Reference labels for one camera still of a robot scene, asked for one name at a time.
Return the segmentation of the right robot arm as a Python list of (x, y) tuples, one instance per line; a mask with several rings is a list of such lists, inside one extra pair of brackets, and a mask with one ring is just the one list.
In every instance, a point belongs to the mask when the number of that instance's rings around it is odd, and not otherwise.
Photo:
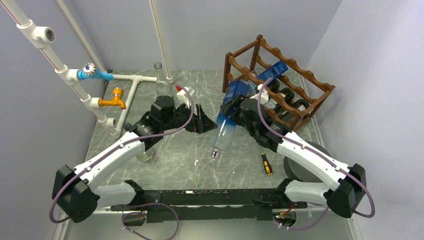
[(260, 146), (293, 160), (319, 179), (319, 182), (285, 179), (276, 188), (275, 200), (280, 207), (308, 202), (327, 206), (347, 219), (360, 214), (358, 205), (364, 196), (370, 196), (364, 167), (340, 162), (314, 147), (282, 122), (270, 118), (256, 99), (237, 94), (222, 104), (220, 111), (245, 128)]

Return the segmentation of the labelled dark wine bottle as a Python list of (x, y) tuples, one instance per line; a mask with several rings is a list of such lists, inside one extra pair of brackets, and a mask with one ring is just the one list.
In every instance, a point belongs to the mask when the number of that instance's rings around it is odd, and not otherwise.
[(278, 94), (280, 92), (280, 82), (277, 78), (272, 78), (271, 81), (268, 83), (267, 87), (271, 92), (275, 94)]

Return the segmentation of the dark green wine bottle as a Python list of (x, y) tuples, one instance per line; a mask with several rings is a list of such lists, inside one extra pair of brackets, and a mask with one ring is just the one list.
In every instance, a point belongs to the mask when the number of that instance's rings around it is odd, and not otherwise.
[[(291, 105), (292, 108), (296, 108), (300, 111), (306, 110), (309, 106), (310, 106), (310, 104), (303, 98), (296, 100)], [(289, 113), (287, 110), (285, 110), (285, 111), (280, 113), (279, 119), (284, 121), (284, 122), (287, 122), (289, 124), (292, 124), (292, 123), (294, 123), (296, 117), (293, 114)]]

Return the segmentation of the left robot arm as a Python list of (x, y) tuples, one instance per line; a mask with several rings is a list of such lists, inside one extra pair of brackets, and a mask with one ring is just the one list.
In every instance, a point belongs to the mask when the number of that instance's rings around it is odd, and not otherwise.
[(124, 124), (124, 135), (107, 149), (80, 165), (63, 165), (56, 171), (50, 211), (59, 206), (67, 214), (64, 221), (80, 223), (104, 207), (126, 205), (131, 210), (139, 209), (144, 203), (144, 190), (133, 180), (110, 186), (102, 186), (101, 182), (120, 165), (150, 150), (166, 136), (166, 131), (174, 134), (184, 129), (203, 134), (217, 127), (200, 104), (182, 103), (176, 107), (172, 97), (157, 97), (140, 120)]

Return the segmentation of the blue square bottle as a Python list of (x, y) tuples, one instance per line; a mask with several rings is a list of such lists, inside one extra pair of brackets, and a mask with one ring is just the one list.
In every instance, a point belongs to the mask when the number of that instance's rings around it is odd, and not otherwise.
[(263, 81), (266, 81), (270, 78), (272, 78), (272, 80), (275, 80), (276, 78), (284, 74), (288, 69), (289, 67), (283, 61), (280, 60), (271, 67), (267, 68), (259, 75), (257, 75), (255, 78)]

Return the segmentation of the clear stoppered glass bottle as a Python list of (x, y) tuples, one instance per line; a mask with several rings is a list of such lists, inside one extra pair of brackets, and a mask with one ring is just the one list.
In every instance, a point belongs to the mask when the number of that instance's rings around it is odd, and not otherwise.
[[(235, 80), (229, 83), (228, 89), (223, 98), (222, 104), (227, 104), (237, 94), (247, 95), (249, 86), (243, 80)], [(223, 152), (226, 152), (230, 146), (232, 136), (236, 129), (236, 124), (233, 123), (228, 116), (224, 116), (222, 111), (219, 112), (216, 124), (218, 128), (212, 140), (211, 156), (213, 159), (219, 159)]]

